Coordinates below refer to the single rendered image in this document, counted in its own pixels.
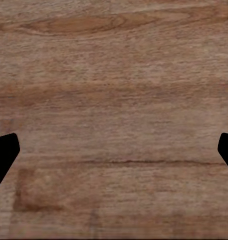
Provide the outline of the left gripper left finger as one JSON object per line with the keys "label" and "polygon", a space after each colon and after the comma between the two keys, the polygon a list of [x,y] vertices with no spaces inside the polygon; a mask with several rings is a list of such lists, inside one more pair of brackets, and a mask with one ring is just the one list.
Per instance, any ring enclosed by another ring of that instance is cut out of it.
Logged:
{"label": "left gripper left finger", "polygon": [[20,152],[16,133],[0,137],[0,184]]}

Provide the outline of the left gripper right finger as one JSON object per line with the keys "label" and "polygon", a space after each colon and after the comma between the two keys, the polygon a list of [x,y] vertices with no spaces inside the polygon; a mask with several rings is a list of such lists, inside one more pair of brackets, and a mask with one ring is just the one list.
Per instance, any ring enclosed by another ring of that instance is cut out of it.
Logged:
{"label": "left gripper right finger", "polygon": [[225,162],[228,164],[228,134],[223,133],[221,135],[218,151],[225,160]]}

